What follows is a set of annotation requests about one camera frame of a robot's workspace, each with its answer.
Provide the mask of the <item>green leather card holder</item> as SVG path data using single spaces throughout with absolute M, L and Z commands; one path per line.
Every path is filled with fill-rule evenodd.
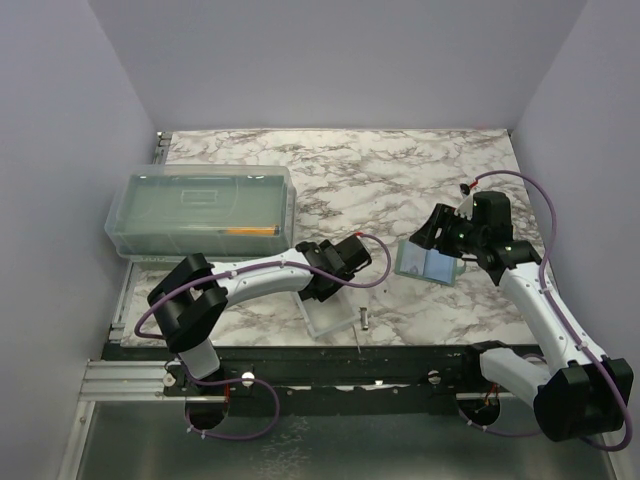
M 394 269 L 397 275 L 453 286 L 465 271 L 466 263 L 461 259 L 418 247 L 407 240 L 399 242 Z

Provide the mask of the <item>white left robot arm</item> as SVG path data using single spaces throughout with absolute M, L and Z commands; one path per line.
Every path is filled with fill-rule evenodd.
M 222 380 L 209 335 L 226 308 L 281 292 L 323 302 L 371 262 L 355 234 L 337 244 L 304 241 L 278 255 L 236 263 L 209 264 L 202 254 L 193 254 L 151 291 L 147 302 L 168 350 L 188 369 L 188 384 L 209 395 Z

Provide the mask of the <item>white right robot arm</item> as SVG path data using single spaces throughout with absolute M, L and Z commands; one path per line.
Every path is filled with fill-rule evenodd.
M 633 370 L 579 326 L 549 284 L 543 258 L 529 241 L 515 239 L 505 194 L 470 194 L 459 207 L 438 203 L 409 240 L 456 259 L 473 256 L 523 316 L 543 354 L 546 364 L 537 366 L 500 341 L 473 344 L 459 370 L 467 389 L 505 388 L 532 408 L 541 432 L 554 442 L 624 430 L 617 447 L 629 444 Z

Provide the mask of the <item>small metal cylinder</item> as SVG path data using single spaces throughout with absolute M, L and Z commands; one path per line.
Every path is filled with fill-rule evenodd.
M 361 307 L 360 308 L 360 325 L 363 331 L 369 330 L 369 316 L 368 316 L 368 308 Z

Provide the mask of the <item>clear small plastic tray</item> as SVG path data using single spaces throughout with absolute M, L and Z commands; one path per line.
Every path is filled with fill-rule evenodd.
M 302 300 L 298 293 L 293 294 L 293 299 L 313 339 L 348 329 L 359 318 L 355 307 L 342 290 L 324 302 L 314 299 Z

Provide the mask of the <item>thin metal rod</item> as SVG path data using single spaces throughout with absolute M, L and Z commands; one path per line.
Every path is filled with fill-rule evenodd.
M 351 330 L 352 330 L 352 333 L 353 333 L 353 337 L 354 337 L 354 341 L 355 341 L 357 352 L 360 355 L 361 354 L 361 346 L 360 346 L 360 342 L 359 342 L 359 338 L 358 338 L 358 333 L 357 333 L 357 330 L 356 330 L 356 327 L 355 327 L 354 324 L 351 325 Z

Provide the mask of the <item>orange pencil in box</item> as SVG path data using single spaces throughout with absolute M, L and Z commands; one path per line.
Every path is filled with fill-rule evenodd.
M 232 227 L 222 229 L 224 235 L 240 235 L 240 236 L 278 236 L 280 234 L 280 226 L 274 225 L 270 227 Z

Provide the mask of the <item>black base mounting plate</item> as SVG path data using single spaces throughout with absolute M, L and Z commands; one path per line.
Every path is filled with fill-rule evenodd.
M 355 416 L 429 413 L 454 415 L 460 405 L 495 413 L 504 394 L 485 380 L 467 378 L 465 346 L 222 347 L 213 380 L 250 373 L 256 386 L 199 386 L 164 348 L 104 347 L 119 367 L 157 366 L 157 399 L 184 404 L 204 422 L 224 416 Z

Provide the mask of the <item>clear plastic storage box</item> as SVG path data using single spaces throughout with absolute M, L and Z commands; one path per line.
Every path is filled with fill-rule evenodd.
M 105 232 L 119 256 L 138 263 L 177 263 L 196 253 L 222 261 L 267 257 L 294 243 L 296 196 L 282 166 L 145 166 L 116 193 Z M 274 225 L 278 236 L 221 232 Z

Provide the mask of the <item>aluminium extrusion rail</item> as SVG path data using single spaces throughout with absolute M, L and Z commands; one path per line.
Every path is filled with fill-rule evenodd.
M 89 361 L 81 382 L 83 402 L 223 403 L 224 396 L 167 396 L 162 361 Z

